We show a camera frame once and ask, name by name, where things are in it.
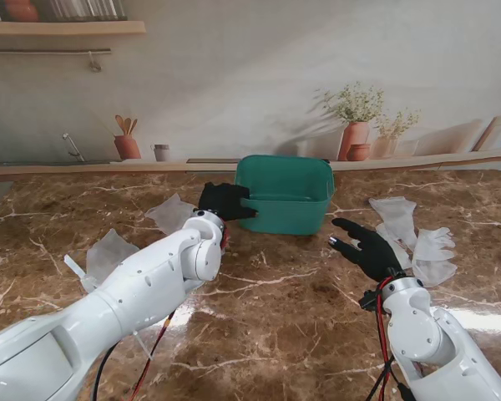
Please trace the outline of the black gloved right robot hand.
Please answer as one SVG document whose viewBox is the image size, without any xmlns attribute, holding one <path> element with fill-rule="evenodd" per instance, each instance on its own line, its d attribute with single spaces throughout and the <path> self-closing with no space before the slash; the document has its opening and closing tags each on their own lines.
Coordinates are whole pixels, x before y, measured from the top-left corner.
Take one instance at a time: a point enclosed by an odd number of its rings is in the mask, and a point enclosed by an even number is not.
<svg viewBox="0 0 501 401">
<path fill-rule="evenodd" d="M 392 247 L 376 231 L 344 218 L 335 218 L 331 223 L 342 228 L 351 239 L 357 240 L 358 244 L 349 245 L 331 236 L 329 245 L 348 261 L 359 266 L 367 277 L 381 282 L 388 277 L 406 275 Z"/>
</svg>

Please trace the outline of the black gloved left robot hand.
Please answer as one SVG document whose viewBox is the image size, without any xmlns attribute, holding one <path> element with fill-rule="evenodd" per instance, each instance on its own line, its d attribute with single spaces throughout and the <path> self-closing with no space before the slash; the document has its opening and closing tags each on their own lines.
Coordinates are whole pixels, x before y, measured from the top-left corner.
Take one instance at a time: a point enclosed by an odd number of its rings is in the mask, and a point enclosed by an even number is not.
<svg viewBox="0 0 501 401">
<path fill-rule="evenodd" d="M 198 209 L 210 211 L 223 221 L 254 218 L 257 211 L 241 204 L 242 199 L 249 198 L 250 190 L 244 186 L 207 182 L 201 193 Z"/>
</svg>

